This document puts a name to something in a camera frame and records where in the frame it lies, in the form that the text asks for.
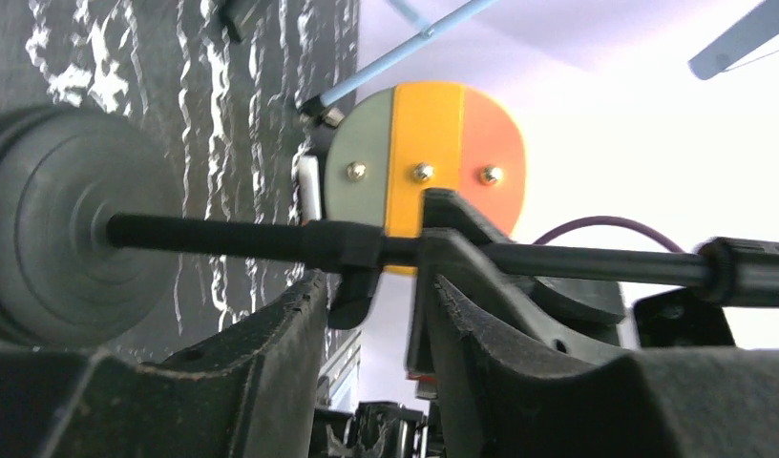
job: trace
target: purple cable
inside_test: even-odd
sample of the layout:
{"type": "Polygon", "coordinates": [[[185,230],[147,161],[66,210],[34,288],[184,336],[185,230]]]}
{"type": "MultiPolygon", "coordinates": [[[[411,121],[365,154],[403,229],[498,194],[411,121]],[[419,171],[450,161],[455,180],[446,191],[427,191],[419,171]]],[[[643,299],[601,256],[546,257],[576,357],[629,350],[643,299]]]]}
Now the purple cable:
{"type": "Polygon", "coordinates": [[[673,240],[669,239],[668,237],[662,235],[656,229],[648,227],[641,222],[636,222],[633,219],[620,217],[586,217],[575,219],[561,224],[559,227],[539,237],[538,240],[533,242],[533,245],[546,245],[547,243],[563,236],[566,233],[590,226],[615,226],[622,227],[623,229],[630,229],[656,241],[671,253],[684,253],[684,250],[681,246],[674,243],[673,240]]]}

